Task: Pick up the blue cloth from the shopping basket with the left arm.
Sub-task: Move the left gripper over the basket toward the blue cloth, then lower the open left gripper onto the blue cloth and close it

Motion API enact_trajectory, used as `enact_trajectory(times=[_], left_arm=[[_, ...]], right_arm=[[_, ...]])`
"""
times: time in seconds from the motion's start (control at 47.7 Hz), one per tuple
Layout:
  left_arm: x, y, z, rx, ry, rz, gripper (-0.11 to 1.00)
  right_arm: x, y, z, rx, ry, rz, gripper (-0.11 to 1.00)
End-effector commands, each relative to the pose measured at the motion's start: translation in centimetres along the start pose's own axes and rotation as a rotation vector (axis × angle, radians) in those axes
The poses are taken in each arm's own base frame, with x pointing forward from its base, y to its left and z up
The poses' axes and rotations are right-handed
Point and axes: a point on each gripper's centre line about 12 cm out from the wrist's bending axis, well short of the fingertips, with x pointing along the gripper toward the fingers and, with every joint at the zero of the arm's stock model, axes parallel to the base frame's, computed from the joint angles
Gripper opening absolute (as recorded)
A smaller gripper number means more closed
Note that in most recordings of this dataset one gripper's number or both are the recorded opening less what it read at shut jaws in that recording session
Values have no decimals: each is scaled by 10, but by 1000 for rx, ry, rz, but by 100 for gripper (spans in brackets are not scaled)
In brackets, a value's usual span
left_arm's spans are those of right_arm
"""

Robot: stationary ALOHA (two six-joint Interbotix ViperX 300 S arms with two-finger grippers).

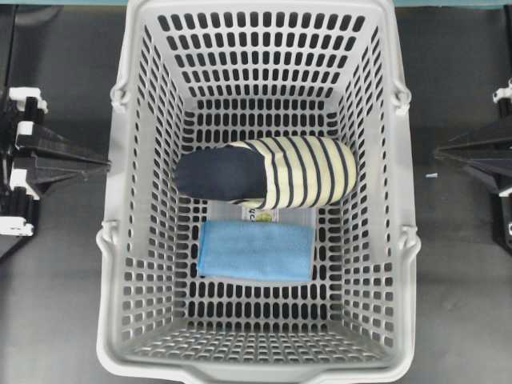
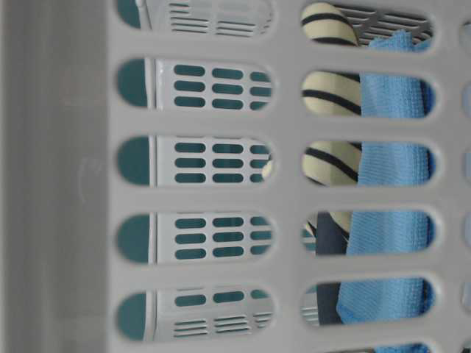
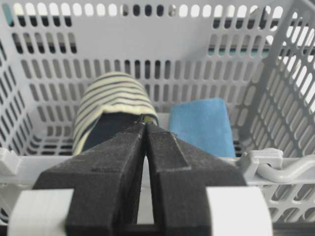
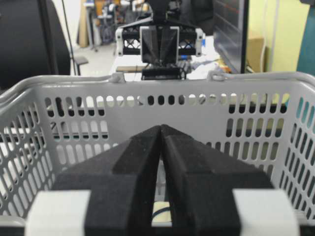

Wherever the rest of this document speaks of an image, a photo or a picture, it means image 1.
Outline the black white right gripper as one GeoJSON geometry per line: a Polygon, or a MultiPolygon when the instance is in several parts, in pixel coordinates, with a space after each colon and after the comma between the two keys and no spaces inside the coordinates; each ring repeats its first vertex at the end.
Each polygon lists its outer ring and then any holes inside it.
{"type": "Polygon", "coordinates": [[[437,147],[434,157],[467,172],[498,195],[499,238],[511,246],[511,79],[493,93],[498,132],[471,131],[437,147]]]}

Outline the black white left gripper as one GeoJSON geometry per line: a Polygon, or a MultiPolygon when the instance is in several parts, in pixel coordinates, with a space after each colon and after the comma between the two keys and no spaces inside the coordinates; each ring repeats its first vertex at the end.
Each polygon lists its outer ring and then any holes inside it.
{"type": "Polygon", "coordinates": [[[40,196],[55,188],[86,182],[110,171],[108,158],[86,146],[39,125],[47,114],[47,102],[37,87],[11,87],[1,96],[1,234],[32,236],[40,196]],[[27,181],[30,161],[17,139],[31,136],[38,152],[57,158],[31,157],[31,186],[27,181]]]}

